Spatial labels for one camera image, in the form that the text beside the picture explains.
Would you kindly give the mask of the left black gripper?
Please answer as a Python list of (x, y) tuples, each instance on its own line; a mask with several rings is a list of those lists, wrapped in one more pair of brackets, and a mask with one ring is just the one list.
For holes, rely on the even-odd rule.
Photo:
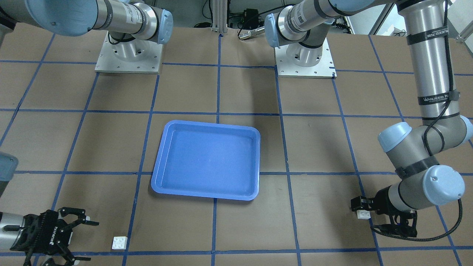
[(350, 210), (375, 211), (387, 215), (388, 224), (373, 225), (372, 231), (389, 238), (416, 238), (417, 211), (410, 208), (400, 196), (399, 185), (391, 185), (377, 192), (374, 198), (355, 197)]

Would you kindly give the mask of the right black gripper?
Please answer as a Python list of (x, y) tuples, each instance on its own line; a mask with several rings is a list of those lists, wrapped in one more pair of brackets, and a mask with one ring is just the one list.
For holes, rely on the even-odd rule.
[[(77, 266), (81, 261), (91, 261), (90, 257), (74, 256), (69, 250), (74, 227), (80, 224), (99, 225), (99, 222), (87, 219), (85, 212), (85, 209), (62, 207), (58, 211), (46, 210), (39, 215), (23, 216), (23, 222), (18, 226), (15, 251), (25, 252), (24, 266), (32, 266), (31, 257), (34, 253), (51, 255), (41, 266)], [(75, 215), (77, 219), (68, 224), (63, 219), (68, 215)], [(65, 263), (56, 263), (52, 255), (61, 256)]]

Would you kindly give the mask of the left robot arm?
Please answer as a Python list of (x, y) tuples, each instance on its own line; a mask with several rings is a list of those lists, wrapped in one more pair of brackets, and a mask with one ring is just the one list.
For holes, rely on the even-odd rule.
[[(375, 211), (387, 215), (388, 224), (371, 230), (385, 237), (407, 241), (434, 241), (451, 234), (462, 215), (465, 193), (462, 176), (441, 165), (435, 155), (468, 142), (472, 123), (460, 115), (460, 93), (456, 89), (448, 42), (448, 2), (446, 0), (394, 0), (404, 17), (407, 45), (421, 110), (422, 126), (413, 129), (400, 122), (378, 135), (383, 151), (401, 178), (399, 183), (377, 192), (375, 197), (351, 199), (353, 212)], [(417, 238), (417, 211), (456, 201), (456, 224), (433, 238)]]

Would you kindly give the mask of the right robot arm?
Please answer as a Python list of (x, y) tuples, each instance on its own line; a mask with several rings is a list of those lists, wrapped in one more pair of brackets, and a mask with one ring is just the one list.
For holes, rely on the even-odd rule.
[[(1, 40), (18, 23), (57, 35), (78, 37), (92, 30), (106, 31), (95, 70), (109, 74), (158, 74), (163, 45), (173, 31), (170, 11), (145, 0), (2, 0)], [(69, 250), (73, 229), (98, 226), (84, 209), (63, 207), (25, 216), (1, 213), (1, 251), (24, 252), (24, 266), (36, 254), (48, 255), (45, 266), (74, 266), (90, 258)]]

